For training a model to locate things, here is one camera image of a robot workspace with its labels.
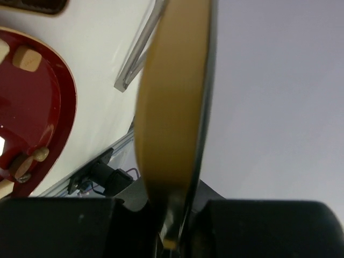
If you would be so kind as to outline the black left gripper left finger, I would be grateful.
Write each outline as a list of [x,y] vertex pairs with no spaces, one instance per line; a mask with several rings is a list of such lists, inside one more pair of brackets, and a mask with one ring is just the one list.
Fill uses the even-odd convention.
[[7,198],[1,257],[150,257],[146,226],[115,198]]

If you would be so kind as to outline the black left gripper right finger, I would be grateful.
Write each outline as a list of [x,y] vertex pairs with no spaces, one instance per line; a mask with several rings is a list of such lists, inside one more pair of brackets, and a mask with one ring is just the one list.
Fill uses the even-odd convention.
[[343,230],[320,202],[212,200],[188,231],[188,257],[343,257]]

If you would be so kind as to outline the silver tin lid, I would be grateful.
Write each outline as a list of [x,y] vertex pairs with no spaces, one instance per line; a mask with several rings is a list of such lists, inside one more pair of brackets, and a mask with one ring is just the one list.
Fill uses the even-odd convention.
[[147,51],[137,95],[137,165],[164,249],[176,250],[191,211],[209,124],[216,1],[169,1]]

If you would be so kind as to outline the silver metal tweezers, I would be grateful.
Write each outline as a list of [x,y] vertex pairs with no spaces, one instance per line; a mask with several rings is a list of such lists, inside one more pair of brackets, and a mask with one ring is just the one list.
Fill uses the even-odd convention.
[[114,88],[120,92],[127,90],[130,83],[144,67],[147,56],[147,51],[144,52],[145,47],[163,13],[166,3],[167,1],[154,1],[152,11],[114,83]]

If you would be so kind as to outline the white bar chocolate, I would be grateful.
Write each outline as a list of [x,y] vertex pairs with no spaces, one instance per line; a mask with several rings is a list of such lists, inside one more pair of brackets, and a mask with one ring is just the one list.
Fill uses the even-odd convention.
[[0,181],[0,199],[8,196],[13,192],[14,182],[7,179]]

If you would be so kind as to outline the dark chocolate lower right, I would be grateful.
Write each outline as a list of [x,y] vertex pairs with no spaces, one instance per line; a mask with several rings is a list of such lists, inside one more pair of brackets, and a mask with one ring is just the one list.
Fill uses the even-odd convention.
[[31,178],[31,174],[30,173],[26,173],[23,176],[21,176],[20,178],[17,179],[18,183],[26,183],[29,179]]

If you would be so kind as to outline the brown oval chocolate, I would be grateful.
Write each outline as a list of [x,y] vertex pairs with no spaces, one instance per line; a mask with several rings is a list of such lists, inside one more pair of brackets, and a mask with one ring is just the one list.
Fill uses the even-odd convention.
[[19,179],[29,170],[34,157],[31,155],[21,154],[14,159],[9,167],[9,173],[15,179]]

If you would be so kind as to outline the tan heart chocolate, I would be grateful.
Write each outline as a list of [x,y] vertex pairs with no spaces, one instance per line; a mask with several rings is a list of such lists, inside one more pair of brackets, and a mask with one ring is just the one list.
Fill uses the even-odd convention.
[[47,147],[41,147],[39,149],[36,149],[32,153],[33,159],[37,162],[45,161],[48,155],[49,155],[49,149]]

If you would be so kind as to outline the white round chocolate top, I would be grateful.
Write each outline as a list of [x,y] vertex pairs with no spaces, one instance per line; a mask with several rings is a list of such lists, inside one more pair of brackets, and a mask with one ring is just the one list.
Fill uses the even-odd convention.
[[5,60],[7,55],[10,52],[10,46],[7,44],[6,41],[0,39],[0,64]]

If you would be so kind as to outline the round red tray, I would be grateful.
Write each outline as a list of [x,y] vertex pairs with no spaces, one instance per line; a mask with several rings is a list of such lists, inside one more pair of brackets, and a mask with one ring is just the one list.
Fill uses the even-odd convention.
[[[2,27],[1,39],[10,52],[1,64],[1,180],[14,182],[8,196],[27,197],[43,181],[61,155],[76,116],[77,93],[73,75],[51,46],[26,33]],[[12,64],[19,46],[41,54],[35,72]],[[31,155],[41,147],[49,149],[43,162],[33,161],[31,178],[18,183],[9,167],[21,154]]]

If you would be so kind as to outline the aluminium mounting rail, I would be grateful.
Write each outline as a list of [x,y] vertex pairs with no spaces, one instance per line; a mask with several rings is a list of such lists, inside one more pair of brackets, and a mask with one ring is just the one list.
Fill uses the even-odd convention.
[[[112,156],[110,158],[110,161],[107,164],[108,166],[110,166],[110,167],[114,166],[114,169],[117,169],[117,168],[121,167],[124,164],[126,155],[127,155],[128,151],[129,151],[129,149],[131,147],[131,144],[133,142],[133,128],[134,128],[134,124],[132,123],[130,125],[130,127],[129,127],[128,132],[123,137],[121,137],[119,140],[114,142],[112,145],[110,145],[110,147],[108,147],[106,149],[106,150],[108,150],[109,148],[113,148],[114,149],[114,151],[112,153]],[[69,181],[70,181],[70,177],[78,169],[76,169],[71,174],[67,175],[62,180],[60,180],[57,183],[55,183],[53,186],[51,186],[50,188],[48,188],[47,190],[45,190],[43,193],[39,194],[38,196],[39,197],[72,197],[72,196],[79,196],[79,197],[81,196],[81,197],[83,197],[83,196],[87,196],[90,192],[93,191],[92,187],[91,187],[91,183],[92,182],[91,182],[91,180],[89,178],[82,182],[79,190],[76,190],[71,195],[69,195],[68,192],[67,192],[67,187],[68,187],[68,184],[69,184]]]

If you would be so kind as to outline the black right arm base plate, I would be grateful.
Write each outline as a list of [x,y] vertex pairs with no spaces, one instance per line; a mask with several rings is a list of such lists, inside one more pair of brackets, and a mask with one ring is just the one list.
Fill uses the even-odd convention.
[[67,192],[69,195],[74,193],[76,190],[80,189],[83,181],[87,180],[92,174],[93,167],[98,163],[108,164],[112,156],[114,149],[109,148],[108,150],[99,154],[96,158],[89,161],[87,164],[83,165],[78,169],[71,177],[67,187]]

